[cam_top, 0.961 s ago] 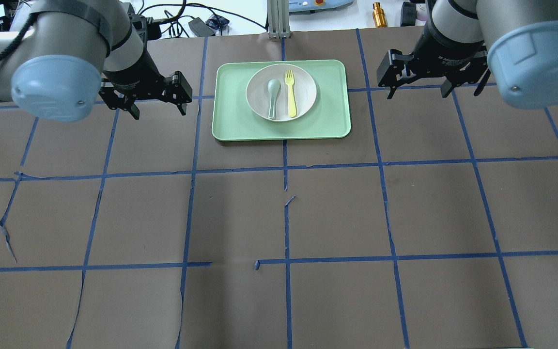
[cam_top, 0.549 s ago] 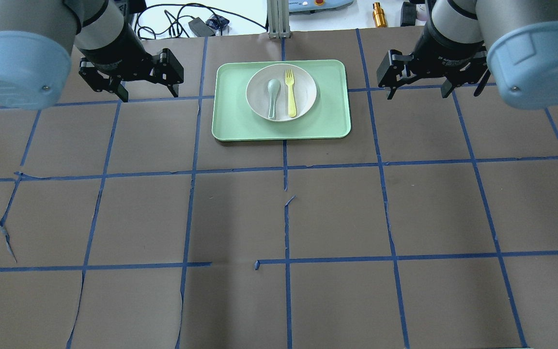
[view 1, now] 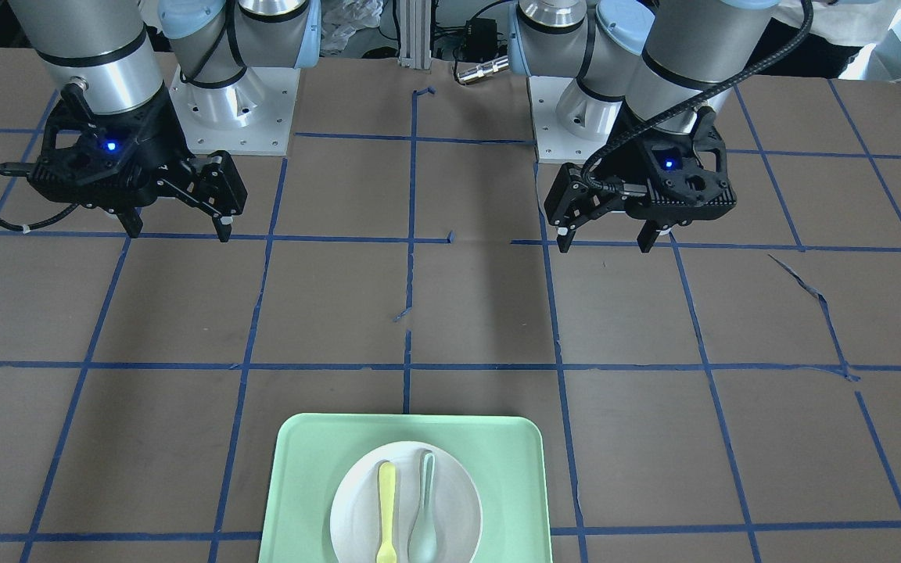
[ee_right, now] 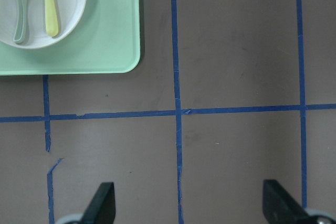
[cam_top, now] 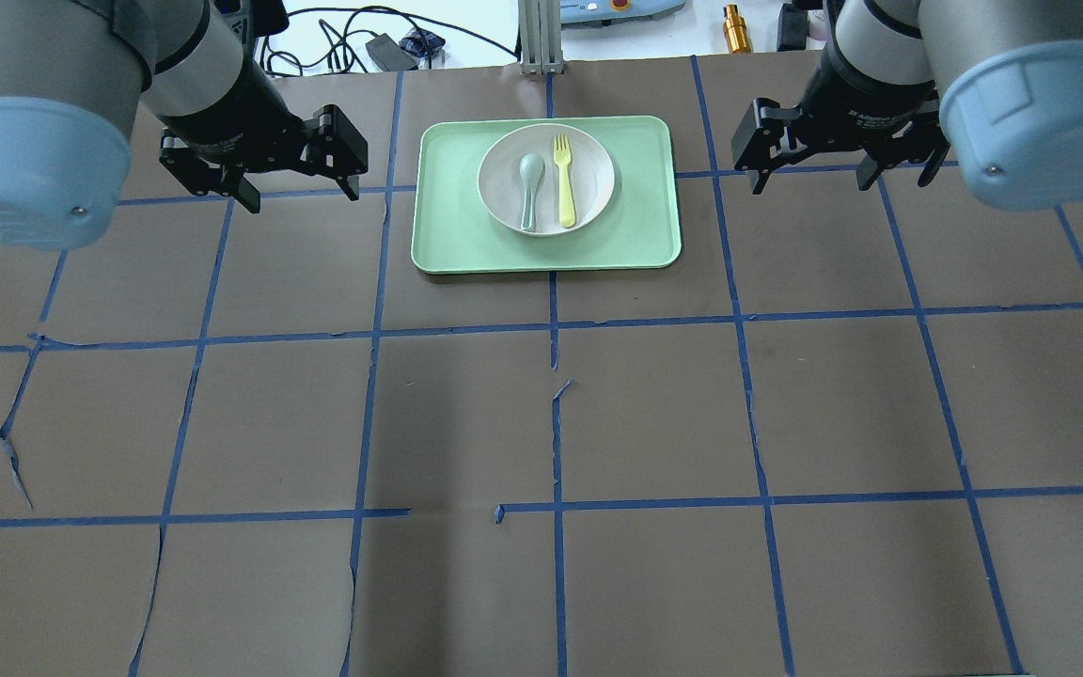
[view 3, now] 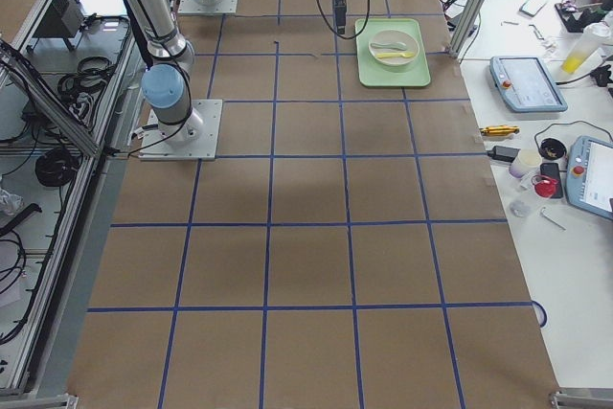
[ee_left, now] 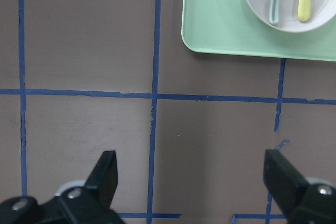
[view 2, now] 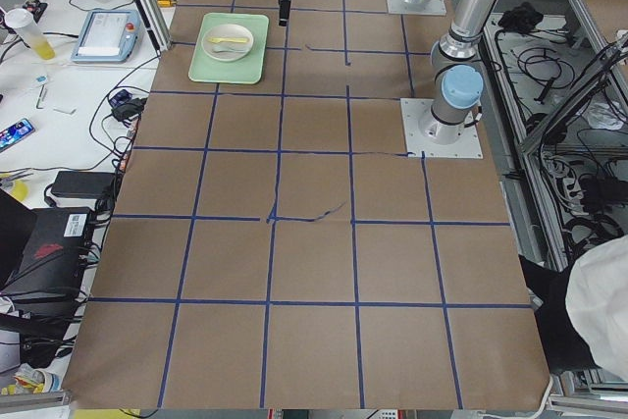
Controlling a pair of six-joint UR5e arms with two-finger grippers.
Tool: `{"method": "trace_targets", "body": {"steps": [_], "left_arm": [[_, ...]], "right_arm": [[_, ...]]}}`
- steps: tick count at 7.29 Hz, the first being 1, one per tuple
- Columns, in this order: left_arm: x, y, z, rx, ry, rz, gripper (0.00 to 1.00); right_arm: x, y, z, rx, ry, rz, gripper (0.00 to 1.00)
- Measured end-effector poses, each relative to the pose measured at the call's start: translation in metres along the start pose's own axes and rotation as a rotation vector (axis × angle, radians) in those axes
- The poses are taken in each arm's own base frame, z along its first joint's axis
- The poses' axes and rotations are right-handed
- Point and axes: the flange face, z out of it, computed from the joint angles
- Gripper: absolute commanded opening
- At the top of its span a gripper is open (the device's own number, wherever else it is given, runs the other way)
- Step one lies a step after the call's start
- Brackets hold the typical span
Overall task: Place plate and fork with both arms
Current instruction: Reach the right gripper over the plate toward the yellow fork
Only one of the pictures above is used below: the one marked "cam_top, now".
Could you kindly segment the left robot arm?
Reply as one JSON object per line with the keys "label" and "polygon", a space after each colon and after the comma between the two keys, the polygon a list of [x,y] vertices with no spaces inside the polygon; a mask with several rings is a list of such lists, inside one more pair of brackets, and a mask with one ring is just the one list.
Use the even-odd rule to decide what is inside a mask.
{"label": "left robot arm", "polygon": [[109,227],[146,107],[193,196],[259,211],[248,175],[292,171],[358,197],[365,136],[335,104],[301,118],[255,60],[280,1],[0,1],[0,244],[68,250]]}

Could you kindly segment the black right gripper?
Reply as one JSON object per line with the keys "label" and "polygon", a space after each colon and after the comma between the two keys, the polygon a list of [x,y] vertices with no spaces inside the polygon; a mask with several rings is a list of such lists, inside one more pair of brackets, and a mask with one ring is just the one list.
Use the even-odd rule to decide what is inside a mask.
{"label": "black right gripper", "polygon": [[860,71],[837,47],[826,47],[799,103],[782,107],[756,97],[730,141],[738,172],[760,196],[775,171],[817,154],[863,149],[856,178],[876,180],[902,162],[921,165],[930,185],[951,145],[938,121],[932,82],[885,83]]}

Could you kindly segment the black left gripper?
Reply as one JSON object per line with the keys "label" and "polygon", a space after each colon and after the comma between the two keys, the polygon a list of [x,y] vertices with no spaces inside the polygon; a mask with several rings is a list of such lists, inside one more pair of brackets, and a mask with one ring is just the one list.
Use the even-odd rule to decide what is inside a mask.
{"label": "black left gripper", "polygon": [[322,175],[357,201],[360,177],[369,171],[369,142],[339,106],[324,104],[303,120],[258,66],[243,66],[206,110],[158,119],[165,126],[160,164],[169,175],[193,196],[231,197],[252,214],[261,194],[245,173]]}

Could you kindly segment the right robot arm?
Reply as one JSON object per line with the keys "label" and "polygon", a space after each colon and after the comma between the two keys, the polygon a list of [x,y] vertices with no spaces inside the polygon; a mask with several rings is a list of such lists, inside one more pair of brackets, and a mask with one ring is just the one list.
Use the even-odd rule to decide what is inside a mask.
{"label": "right robot arm", "polygon": [[1083,201],[1083,1],[822,1],[828,39],[799,103],[753,100],[731,139],[752,192],[861,151],[859,188],[954,157],[993,209]]}

